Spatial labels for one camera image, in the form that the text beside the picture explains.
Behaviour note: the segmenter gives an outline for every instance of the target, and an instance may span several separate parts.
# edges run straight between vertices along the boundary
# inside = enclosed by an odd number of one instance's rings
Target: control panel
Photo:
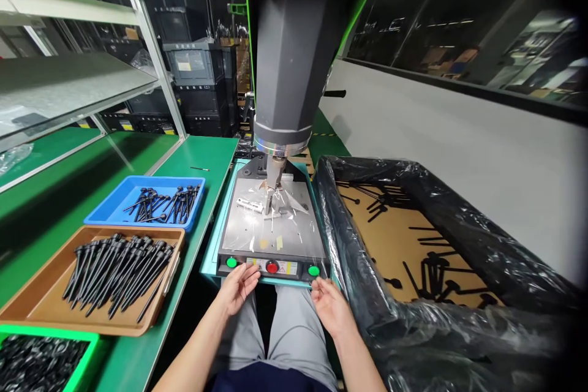
[[[233,268],[241,263],[252,263],[259,266],[259,271],[265,277],[279,277],[290,280],[312,281],[318,276],[329,277],[325,270],[321,269],[318,262],[297,262],[294,260],[281,260],[275,258],[244,257],[240,255],[219,256],[219,268],[217,275],[227,275]]]

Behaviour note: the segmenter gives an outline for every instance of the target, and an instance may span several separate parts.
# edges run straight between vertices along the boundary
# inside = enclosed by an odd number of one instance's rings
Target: ultrasonic welding machine
[[[254,143],[266,156],[237,173],[218,276],[242,262],[260,265],[264,276],[330,276],[309,183],[287,158],[307,148],[331,65],[365,2],[247,0]]]

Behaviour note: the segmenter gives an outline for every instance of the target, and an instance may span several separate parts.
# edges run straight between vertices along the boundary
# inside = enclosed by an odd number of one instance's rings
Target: green plastic tray
[[[66,331],[51,328],[38,328],[35,326],[0,325],[0,348],[5,338],[10,335],[30,335],[37,337],[54,337],[61,339],[79,340],[88,342],[88,348],[81,358],[78,366],[72,373],[63,392],[76,392],[84,390],[91,381],[96,369],[104,355],[99,349],[102,341],[98,334],[79,331]]]

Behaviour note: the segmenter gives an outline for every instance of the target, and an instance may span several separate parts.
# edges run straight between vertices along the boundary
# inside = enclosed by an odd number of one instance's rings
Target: navy shirt
[[[260,361],[238,371],[219,372],[211,392],[330,392],[322,383],[295,369],[279,369]]]

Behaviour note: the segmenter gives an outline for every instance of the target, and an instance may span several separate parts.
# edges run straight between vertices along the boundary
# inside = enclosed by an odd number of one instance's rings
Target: gray pants
[[[279,369],[296,369],[335,392],[337,380],[326,355],[325,335],[309,290],[276,286],[276,293],[268,357],[265,358],[255,296],[251,293],[239,314],[227,324],[211,375],[262,361]]]

